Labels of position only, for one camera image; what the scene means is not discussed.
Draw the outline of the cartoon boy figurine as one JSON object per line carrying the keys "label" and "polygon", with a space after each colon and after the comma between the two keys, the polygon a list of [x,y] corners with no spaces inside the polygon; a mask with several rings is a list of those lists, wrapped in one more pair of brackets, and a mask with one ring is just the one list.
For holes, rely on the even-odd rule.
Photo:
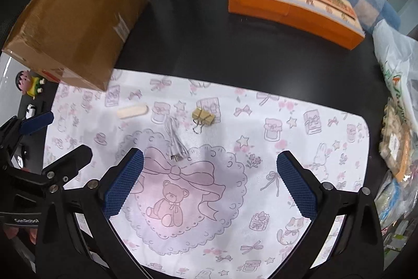
{"label": "cartoon boy figurine", "polygon": [[32,76],[28,70],[19,71],[16,74],[15,84],[17,89],[23,94],[30,96],[33,100],[43,92],[46,80],[37,76]]}

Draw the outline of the pink patterned table mat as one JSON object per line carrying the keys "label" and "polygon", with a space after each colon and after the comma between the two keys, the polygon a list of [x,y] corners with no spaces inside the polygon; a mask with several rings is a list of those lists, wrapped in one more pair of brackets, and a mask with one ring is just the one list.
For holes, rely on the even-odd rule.
{"label": "pink patterned table mat", "polygon": [[[121,120],[118,109],[146,104]],[[192,113],[215,115],[200,134]],[[309,225],[276,171],[291,151],[319,181],[357,191],[365,178],[368,126],[362,117],[271,93],[116,70],[108,90],[60,84],[45,164],[80,144],[91,163],[70,188],[100,178],[131,148],[143,171],[111,219],[144,267],[179,278],[267,278]]]}

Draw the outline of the white plastic bag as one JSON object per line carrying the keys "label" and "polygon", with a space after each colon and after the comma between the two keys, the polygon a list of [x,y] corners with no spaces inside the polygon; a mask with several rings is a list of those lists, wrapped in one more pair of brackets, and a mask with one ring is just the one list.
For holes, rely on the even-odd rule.
{"label": "white plastic bag", "polygon": [[378,22],[372,37],[397,112],[417,132],[417,40],[398,32],[385,20]]}

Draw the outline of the orange tissue box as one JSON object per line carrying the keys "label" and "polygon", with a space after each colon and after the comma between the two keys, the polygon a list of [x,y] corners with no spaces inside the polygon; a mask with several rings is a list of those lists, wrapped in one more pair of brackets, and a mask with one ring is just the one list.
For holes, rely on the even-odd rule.
{"label": "orange tissue box", "polygon": [[228,11],[288,25],[349,50],[365,39],[347,0],[228,0]]}

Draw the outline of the brown cardboard box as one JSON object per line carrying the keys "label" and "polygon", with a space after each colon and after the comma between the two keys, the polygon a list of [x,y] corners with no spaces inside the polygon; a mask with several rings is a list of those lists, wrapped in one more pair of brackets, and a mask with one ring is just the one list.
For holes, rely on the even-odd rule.
{"label": "brown cardboard box", "polygon": [[148,0],[31,0],[2,51],[49,81],[105,91]]}

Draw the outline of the gold binder clip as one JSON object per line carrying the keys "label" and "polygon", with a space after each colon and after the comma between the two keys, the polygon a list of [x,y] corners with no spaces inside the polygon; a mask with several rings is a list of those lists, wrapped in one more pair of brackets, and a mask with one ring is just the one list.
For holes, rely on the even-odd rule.
{"label": "gold binder clip", "polygon": [[195,124],[193,132],[200,134],[204,126],[210,126],[215,121],[215,115],[202,108],[196,108],[192,113],[192,120]]}

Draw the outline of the small white toy car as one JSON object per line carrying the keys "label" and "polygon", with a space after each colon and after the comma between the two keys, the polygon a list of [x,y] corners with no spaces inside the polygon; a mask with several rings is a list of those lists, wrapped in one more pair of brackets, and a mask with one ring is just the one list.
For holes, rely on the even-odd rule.
{"label": "small white toy car", "polygon": [[26,108],[26,119],[33,117],[36,114],[36,107],[33,104],[28,104]]}

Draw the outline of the snack packet pile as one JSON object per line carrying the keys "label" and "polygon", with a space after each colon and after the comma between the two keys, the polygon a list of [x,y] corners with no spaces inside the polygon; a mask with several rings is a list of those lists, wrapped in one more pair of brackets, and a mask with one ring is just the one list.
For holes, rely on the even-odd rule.
{"label": "snack packet pile", "polygon": [[384,108],[379,153],[388,168],[375,198],[384,266],[407,244],[409,215],[417,205],[417,137],[400,117],[392,98]]}

